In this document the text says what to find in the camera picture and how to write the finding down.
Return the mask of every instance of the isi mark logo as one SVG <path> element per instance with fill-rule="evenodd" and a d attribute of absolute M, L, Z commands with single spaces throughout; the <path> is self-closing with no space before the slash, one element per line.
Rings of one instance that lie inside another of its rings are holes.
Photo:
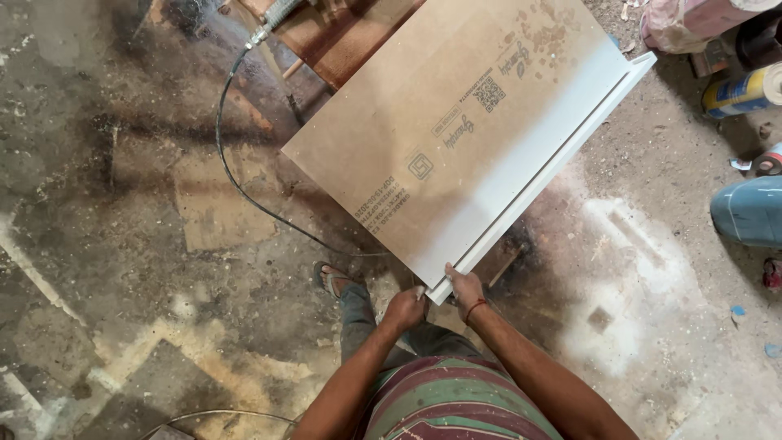
<path fill-rule="evenodd" d="M 415 156 L 415 158 L 413 158 L 413 160 L 407 166 L 407 169 L 410 170 L 410 172 L 413 173 L 413 175 L 418 180 L 424 180 L 427 176 L 429 176 L 429 173 L 432 172 L 434 167 L 435 166 L 432 164 L 432 161 L 429 160 L 425 154 L 419 153 Z"/>

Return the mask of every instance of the hand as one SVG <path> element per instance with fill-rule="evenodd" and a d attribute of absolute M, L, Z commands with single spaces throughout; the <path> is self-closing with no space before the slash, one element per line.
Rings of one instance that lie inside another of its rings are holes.
<path fill-rule="evenodd" d="M 420 323 L 428 300 L 424 290 L 423 286 L 416 286 L 394 295 L 380 323 L 391 326 L 399 335 Z"/>
<path fill-rule="evenodd" d="M 450 263 L 445 264 L 445 274 L 454 286 L 454 296 L 459 307 L 459 318 L 467 322 L 467 314 L 481 303 L 486 303 L 483 297 L 481 280 L 472 272 L 467 275 L 460 274 Z"/>

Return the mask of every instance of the black hose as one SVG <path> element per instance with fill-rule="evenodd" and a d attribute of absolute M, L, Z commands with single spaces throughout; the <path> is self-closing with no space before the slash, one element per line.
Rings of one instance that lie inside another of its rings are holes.
<path fill-rule="evenodd" d="M 295 230 L 299 231 L 300 233 L 304 234 L 305 236 L 309 237 L 311 240 L 313 240 L 315 243 L 320 244 L 322 247 L 325 247 L 326 249 L 330 250 L 331 252 L 336 252 L 337 254 L 342 255 L 348 255 L 350 257 L 381 257 L 383 255 L 388 255 L 390 252 L 378 252 L 377 254 L 352 254 L 350 252 L 344 252 L 340 251 L 338 249 L 335 249 L 334 247 L 329 246 L 326 244 L 323 240 L 317 238 L 316 236 L 310 234 L 309 232 L 305 231 L 304 229 L 301 229 L 299 226 L 294 225 L 293 223 L 285 220 L 284 218 L 280 217 L 279 215 L 275 214 L 274 212 L 269 211 L 266 209 L 263 205 L 259 204 L 255 200 L 253 200 L 252 197 L 248 196 L 247 193 L 244 192 L 242 187 L 239 186 L 239 184 L 236 182 L 236 179 L 234 179 L 234 175 L 231 173 L 231 169 L 228 168 L 228 162 L 225 161 L 225 154 L 223 151 L 223 143 L 221 141 L 220 136 L 220 122 L 223 119 L 223 105 L 225 104 L 225 96 L 228 94 L 228 88 L 231 87 L 231 80 L 234 79 L 234 75 L 236 74 L 237 69 L 239 68 L 239 64 L 242 62 L 242 59 L 247 55 L 247 52 L 249 52 L 253 47 L 251 45 L 245 45 L 242 47 L 242 51 L 239 52 L 239 56 L 236 58 L 236 61 L 234 62 L 233 67 L 231 67 L 231 71 L 228 72 L 228 78 L 225 80 L 225 86 L 223 87 L 223 94 L 220 96 L 220 105 L 217 106 L 217 123 L 215 124 L 215 138 L 217 140 L 217 154 L 220 155 L 220 160 L 223 162 L 223 168 L 225 169 L 225 174 L 228 175 L 228 180 L 231 181 L 231 184 L 236 188 L 237 191 L 239 191 L 239 194 L 242 194 L 242 197 L 245 198 L 248 202 L 250 202 L 254 207 L 262 210 L 266 214 L 269 214 L 271 217 L 274 217 L 275 220 L 279 220 L 280 222 L 285 223 L 286 225 L 294 228 Z"/>

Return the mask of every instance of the mdf board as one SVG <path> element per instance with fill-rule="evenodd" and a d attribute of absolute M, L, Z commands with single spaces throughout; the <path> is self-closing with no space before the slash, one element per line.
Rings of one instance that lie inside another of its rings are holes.
<path fill-rule="evenodd" d="M 579 0 L 428 0 L 283 151 L 439 304 L 632 70 Z"/>

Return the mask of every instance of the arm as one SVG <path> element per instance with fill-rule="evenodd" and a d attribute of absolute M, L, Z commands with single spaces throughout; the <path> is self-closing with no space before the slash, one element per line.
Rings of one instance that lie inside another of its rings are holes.
<path fill-rule="evenodd" d="M 292 440 L 345 438 L 355 416 L 363 408 L 367 391 L 378 376 L 396 340 L 424 317 L 423 287 L 400 292 L 389 303 L 386 315 L 344 365 L 326 382 L 296 427 Z"/>
<path fill-rule="evenodd" d="M 592 388 L 523 337 L 487 304 L 479 304 L 483 291 L 476 274 L 461 275 L 450 263 L 446 274 L 454 285 L 459 316 L 497 355 L 518 387 L 563 437 L 638 439 Z"/>

